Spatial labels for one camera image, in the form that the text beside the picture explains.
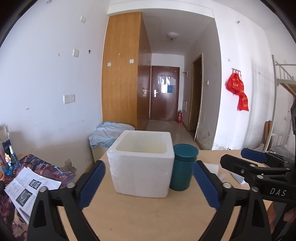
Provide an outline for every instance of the teal canister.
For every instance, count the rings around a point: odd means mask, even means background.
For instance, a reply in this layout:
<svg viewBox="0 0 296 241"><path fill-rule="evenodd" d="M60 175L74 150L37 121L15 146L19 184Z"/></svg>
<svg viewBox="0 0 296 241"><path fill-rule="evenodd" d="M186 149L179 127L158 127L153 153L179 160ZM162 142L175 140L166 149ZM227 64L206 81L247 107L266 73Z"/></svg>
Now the teal canister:
<svg viewBox="0 0 296 241"><path fill-rule="evenodd" d="M188 144L174 146L175 161L170 188L175 191L186 190L192 178L192 165L196 161L198 149Z"/></svg>

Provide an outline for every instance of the red plastic bag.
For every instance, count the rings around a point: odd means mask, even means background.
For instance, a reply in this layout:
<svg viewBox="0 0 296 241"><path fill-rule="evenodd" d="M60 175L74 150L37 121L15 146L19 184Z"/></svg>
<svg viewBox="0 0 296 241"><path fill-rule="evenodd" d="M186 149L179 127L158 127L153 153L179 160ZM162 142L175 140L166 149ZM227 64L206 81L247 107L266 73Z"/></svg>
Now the red plastic bag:
<svg viewBox="0 0 296 241"><path fill-rule="evenodd" d="M231 93L239 96L239 104L237 106L237 109L239 111L249 111L248 97L244 93L244 83L242 82L237 72L233 72L230 76L229 80L226 83L226 89L229 90Z"/></svg>

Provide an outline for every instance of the styrofoam box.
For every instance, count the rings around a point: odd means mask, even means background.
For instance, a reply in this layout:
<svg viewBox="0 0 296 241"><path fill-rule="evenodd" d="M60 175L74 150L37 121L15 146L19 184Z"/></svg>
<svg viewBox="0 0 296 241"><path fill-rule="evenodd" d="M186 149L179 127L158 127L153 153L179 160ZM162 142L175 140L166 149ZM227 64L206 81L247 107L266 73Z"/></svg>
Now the styrofoam box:
<svg viewBox="0 0 296 241"><path fill-rule="evenodd" d="M124 131L107 151L118 193L164 198L174 164L169 132Z"/></svg>

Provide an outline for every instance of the ceiling light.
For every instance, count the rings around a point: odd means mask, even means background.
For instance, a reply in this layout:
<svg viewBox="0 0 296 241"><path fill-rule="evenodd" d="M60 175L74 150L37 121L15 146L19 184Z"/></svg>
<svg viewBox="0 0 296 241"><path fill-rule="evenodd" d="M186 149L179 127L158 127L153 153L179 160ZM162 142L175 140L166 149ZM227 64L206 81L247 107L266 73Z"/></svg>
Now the ceiling light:
<svg viewBox="0 0 296 241"><path fill-rule="evenodd" d="M168 33L167 34L167 38L170 39L171 41L175 40L176 38L178 38L178 34L176 33Z"/></svg>

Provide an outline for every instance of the silver bolt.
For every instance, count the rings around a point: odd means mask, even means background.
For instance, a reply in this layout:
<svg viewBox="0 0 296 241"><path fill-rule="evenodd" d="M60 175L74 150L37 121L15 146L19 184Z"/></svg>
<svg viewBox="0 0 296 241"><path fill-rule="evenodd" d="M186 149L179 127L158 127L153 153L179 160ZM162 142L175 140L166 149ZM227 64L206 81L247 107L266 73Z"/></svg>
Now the silver bolt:
<svg viewBox="0 0 296 241"><path fill-rule="evenodd" d="M258 189L257 187L251 187L251 190L252 190L253 192L259 192L259 189Z"/></svg>
<svg viewBox="0 0 296 241"><path fill-rule="evenodd" d="M40 189L39 189L39 192L45 192L47 190L47 187L41 187Z"/></svg>
<svg viewBox="0 0 296 241"><path fill-rule="evenodd" d="M67 188L73 188L73 187L75 187L75 183L68 183L67 184Z"/></svg>
<svg viewBox="0 0 296 241"><path fill-rule="evenodd" d="M230 189L232 188L232 185L230 183L223 183L223 187Z"/></svg>

